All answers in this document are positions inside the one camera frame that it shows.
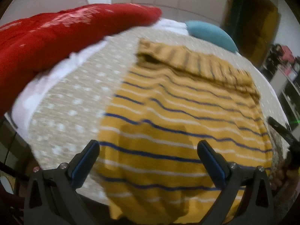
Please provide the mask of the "person's right hand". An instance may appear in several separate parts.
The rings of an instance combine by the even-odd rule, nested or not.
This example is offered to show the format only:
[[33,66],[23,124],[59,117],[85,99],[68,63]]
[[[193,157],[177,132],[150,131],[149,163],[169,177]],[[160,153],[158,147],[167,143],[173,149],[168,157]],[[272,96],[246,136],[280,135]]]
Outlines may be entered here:
[[287,183],[287,191],[294,191],[299,182],[298,170],[278,169],[271,179],[271,189],[279,191]]

